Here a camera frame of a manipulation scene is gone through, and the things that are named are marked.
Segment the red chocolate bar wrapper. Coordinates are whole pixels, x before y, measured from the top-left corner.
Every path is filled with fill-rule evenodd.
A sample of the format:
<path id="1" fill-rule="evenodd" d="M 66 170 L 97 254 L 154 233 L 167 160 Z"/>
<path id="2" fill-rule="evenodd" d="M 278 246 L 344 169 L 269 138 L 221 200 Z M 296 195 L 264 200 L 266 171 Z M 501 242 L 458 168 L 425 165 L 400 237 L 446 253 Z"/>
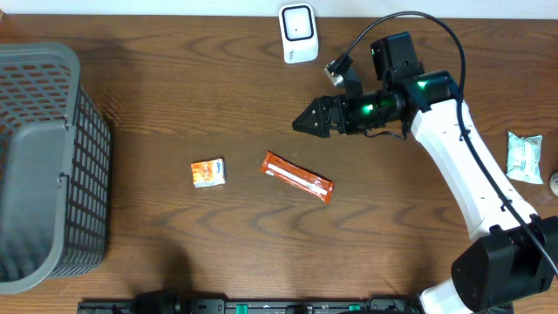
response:
<path id="1" fill-rule="evenodd" d="M 314 195 L 326 204 L 330 203 L 335 187 L 333 181 L 298 167 L 270 151 L 266 153 L 260 171 Z"/>

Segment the orange small box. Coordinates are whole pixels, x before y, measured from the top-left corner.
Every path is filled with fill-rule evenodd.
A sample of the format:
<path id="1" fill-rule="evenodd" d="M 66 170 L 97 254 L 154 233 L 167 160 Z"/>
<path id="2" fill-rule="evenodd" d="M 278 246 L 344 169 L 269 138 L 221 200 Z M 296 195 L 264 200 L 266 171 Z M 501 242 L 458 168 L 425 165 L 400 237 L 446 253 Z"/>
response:
<path id="1" fill-rule="evenodd" d="M 191 170 L 196 188 L 208 188 L 226 183 L 222 158 L 192 163 Z"/>

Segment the mint green wipes packet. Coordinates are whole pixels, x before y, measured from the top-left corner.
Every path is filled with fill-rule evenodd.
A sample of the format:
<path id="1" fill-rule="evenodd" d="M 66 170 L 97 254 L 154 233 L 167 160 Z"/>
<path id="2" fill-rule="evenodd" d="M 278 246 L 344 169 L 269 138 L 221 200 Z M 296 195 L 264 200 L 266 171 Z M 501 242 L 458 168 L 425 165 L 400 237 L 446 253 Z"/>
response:
<path id="1" fill-rule="evenodd" d="M 542 136 L 518 137 L 507 132 L 507 177 L 516 181 L 542 185 Z"/>

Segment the green lid jar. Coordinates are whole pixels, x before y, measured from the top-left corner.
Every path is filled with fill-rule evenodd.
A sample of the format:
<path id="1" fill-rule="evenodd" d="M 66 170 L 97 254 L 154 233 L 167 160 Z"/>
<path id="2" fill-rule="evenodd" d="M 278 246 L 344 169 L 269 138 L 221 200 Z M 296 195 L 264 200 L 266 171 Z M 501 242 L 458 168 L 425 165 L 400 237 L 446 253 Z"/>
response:
<path id="1" fill-rule="evenodd" d="M 549 187 L 554 195 L 558 195 L 558 172 L 554 172 L 549 178 Z"/>

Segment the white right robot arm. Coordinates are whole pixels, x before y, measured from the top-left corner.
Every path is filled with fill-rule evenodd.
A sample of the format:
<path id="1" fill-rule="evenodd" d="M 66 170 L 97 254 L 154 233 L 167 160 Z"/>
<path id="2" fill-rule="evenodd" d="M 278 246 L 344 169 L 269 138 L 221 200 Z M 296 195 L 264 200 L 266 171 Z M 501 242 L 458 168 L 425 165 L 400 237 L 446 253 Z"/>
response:
<path id="1" fill-rule="evenodd" d="M 557 220 L 541 218 L 502 173 L 472 122 L 458 83 L 446 71 L 426 72 L 406 33 L 371 45 L 381 88 L 364 92 L 341 55 L 325 71 L 344 92 L 313 103 L 322 137 L 384 134 L 400 122 L 432 157 L 456 199 L 471 246 L 443 283 L 421 292 L 424 313 L 507 311 L 515 300 L 549 289 L 557 277 Z"/>

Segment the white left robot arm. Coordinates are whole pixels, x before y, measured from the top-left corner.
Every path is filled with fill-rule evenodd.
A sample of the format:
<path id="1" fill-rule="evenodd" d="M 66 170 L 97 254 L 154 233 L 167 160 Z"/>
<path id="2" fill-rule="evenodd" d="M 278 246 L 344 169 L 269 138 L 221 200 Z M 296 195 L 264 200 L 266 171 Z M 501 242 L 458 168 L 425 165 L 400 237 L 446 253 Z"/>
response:
<path id="1" fill-rule="evenodd" d="M 139 294 L 131 302 L 133 313 L 188 313 L 186 298 L 202 277 L 211 283 L 238 279 L 250 289 L 265 281 L 286 280 L 286 259 L 293 249 L 279 248 L 277 238 L 252 222 L 256 215 L 269 216 L 296 208 L 297 194 L 312 193 L 325 198 L 328 185 L 313 174 L 296 174 L 289 163 L 271 159 L 267 146 L 292 144 L 294 137 L 285 131 L 284 121 L 267 115 L 224 113 L 221 121 L 204 121 L 203 135 L 195 136 L 185 148 L 210 149 L 226 161 L 221 171 L 228 182 L 214 188 L 180 188 L 171 176 L 179 172 L 170 158 L 178 150 L 163 151 L 162 175 L 158 189 L 163 196 L 156 203 L 176 201 L 173 210 L 164 210 L 151 219 L 178 242 L 165 244 L 161 260 L 167 269 L 162 290 Z"/>

